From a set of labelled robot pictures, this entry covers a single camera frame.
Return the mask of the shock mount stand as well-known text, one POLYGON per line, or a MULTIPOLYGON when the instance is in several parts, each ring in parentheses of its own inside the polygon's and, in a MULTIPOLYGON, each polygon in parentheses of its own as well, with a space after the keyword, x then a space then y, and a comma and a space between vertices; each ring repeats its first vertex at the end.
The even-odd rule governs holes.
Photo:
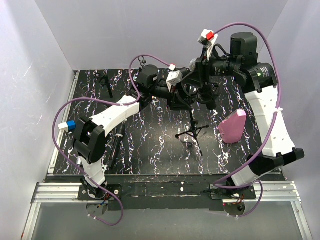
MULTIPOLYGON (((220 87, 216 82, 214 82, 213 84, 216 84, 218 86, 218 97, 219 97, 220 93, 221 93, 220 87)), ((190 102, 191 102, 191 105, 192 105, 195 102, 197 102, 196 101, 196 93, 197 93, 198 89, 195 92, 192 92, 191 91, 191 85, 187 84, 186 86, 187 86, 186 87, 186 93, 190 96, 190 102)), ((200 143, 198 141, 198 136, 200 135, 200 133, 201 133, 201 131, 203 129, 209 128, 210 125, 207 124, 207 125, 199 126, 199 120, 197 120, 195 118, 195 116, 194 116, 194 109, 192 108, 192 110, 188 111, 188 112, 189 112, 189 117, 190 117, 190 127, 189 127, 189 129, 187 131, 184 131, 184 132, 176 134, 175 138, 179 139, 183 135, 187 135, 187 136, 191 137, 193 140, 195 140, 195 142, 196 142, 196 144, 197 144, 197 146, 199 148, 200 156, 202 157, 203 156, 203 152, 202 152, 200 143)))

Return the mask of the tall black foam microphone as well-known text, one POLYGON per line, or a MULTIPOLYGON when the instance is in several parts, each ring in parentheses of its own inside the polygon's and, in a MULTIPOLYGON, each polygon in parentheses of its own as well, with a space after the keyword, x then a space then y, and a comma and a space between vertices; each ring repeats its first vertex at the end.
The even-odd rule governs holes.
POLYGON ((117 160, 117 157, 119 155, 121 142, 124 138, 124 135, 126 133, 126 126, 125 124, 121 124, 118 126, 116 130, 116 134, 114 137, 113 145, 112 145, 112 151, 108 159, 108 168, 113 169, 117 160))

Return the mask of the round base stand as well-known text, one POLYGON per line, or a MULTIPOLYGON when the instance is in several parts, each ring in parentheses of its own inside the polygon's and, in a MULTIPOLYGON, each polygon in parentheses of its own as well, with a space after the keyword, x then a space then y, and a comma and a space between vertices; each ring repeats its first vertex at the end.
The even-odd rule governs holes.
POLYGON ((105 74, 96 73, 94 81, 96 84, 100 84, 102 87, 107 87, 107 91, 110 98, 113 98, 113 92, 110 84, 109 77, 105 74))

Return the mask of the black tripod stand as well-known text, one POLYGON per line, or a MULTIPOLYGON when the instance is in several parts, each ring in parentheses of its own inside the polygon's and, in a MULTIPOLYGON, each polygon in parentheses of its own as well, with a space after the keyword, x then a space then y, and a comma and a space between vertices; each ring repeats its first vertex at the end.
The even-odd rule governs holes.
POLYGON ((142 69, 145 66, 145 64, 147 63, 147 61, 145 60, 145 57, 143 55, 138 57, 138 61, 140 64, 139 69, 142 69))

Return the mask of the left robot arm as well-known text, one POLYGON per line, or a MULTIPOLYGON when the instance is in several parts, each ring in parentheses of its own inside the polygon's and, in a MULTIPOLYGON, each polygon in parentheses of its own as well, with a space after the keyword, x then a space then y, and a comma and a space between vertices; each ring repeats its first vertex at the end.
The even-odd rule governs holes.
POLYGON ((118 102, 101 113, 77 121, 72 146, 85 172, 81 184, 91 198, 101 200, 107 193, 102 158, 109 133, 144 110, 153 97, 166 99, 173 110, 191 110, 190 97, 181 87, 190 72, 185 67, 172 68, 167 78, 161 79, 155 65, 146 65, 139 71, 130 91, 118 102))

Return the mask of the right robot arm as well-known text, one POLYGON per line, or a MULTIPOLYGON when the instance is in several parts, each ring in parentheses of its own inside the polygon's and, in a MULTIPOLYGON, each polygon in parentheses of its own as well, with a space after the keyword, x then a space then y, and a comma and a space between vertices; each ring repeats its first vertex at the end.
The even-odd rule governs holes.
POLYGON ((190 63, 187 77, 210 93, 211 76, 232 76, 240 85, 256 120, 262 145, 240 168, 215 182, 231 182, 227 195, 237 199, 261 176, 305 157, 304 150, 296 148, 291 140, 280 108, 281 86, 274 66, 258 62, 258 38, 251 32, 238 32, 230 37, 230 52, 219 56, 216 48, 218 34, 204 29, 198 38, 203 45, 199 58, 190 63))

